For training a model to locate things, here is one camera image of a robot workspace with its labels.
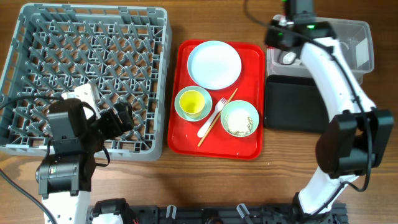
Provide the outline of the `white napkin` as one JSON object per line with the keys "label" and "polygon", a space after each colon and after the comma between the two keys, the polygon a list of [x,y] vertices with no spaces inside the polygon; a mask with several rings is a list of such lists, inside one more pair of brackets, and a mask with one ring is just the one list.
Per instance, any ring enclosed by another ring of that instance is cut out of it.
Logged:
{"label": "white napkin", "polygon": [[287,52],[281,59],[282,65],[292,65],[296,61],[297,55],[294,52]]}

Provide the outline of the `yellow plastic cup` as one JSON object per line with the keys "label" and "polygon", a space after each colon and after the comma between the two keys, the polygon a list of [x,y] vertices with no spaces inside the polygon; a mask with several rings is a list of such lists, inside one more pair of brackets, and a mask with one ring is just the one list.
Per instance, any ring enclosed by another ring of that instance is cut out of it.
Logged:
{"label": "yellow plastic cup", "polygon": [[196,90],[188,90],[183,93],[179,105],[189,118],[197,118],[205,107],[205,97]]}

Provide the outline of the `rice and peanut shells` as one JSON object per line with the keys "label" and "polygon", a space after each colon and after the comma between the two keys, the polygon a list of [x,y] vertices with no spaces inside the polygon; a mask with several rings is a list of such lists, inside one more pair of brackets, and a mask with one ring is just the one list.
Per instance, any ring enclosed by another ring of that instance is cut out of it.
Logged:
{"label": "rice and peanut shells", "polygon": [[233,136],[247,136],[251,133],[253,120],[243,109],[236,109],[228,113],[223,119],[224,127]]}

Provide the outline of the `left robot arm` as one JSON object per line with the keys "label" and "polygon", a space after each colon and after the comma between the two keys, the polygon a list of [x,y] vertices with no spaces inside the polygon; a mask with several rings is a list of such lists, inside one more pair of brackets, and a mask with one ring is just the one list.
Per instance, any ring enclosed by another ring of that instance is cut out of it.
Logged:
{"label": "left robot arm", "polygon": [[44,157],[36,170],[45,214],[52,223],[85,223],[90,204],[91,178],[99,163],[95,154],[104,142],[133,129],[132,106],[116,103],[99,117],[86,117],[93,107],[77,98],[55,102],[49,107],[54,153]]}

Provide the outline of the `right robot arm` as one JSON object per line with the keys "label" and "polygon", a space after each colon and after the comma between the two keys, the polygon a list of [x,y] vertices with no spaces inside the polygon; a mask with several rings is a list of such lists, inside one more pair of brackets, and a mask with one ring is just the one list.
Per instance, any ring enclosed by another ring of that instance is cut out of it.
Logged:
{"label": "right robot arm", "polygon": [[382,161],[394,118],[379,110],[362,90],[340,49],[329,22],[316,20],[312,1],[284,1],[284,15],[267,24],[267,46],[293,52],[320,91],[329,124],[316,145],[318,167],[295,195],[297,220],[328,213],[350,186],[364,192],[371,171]]}

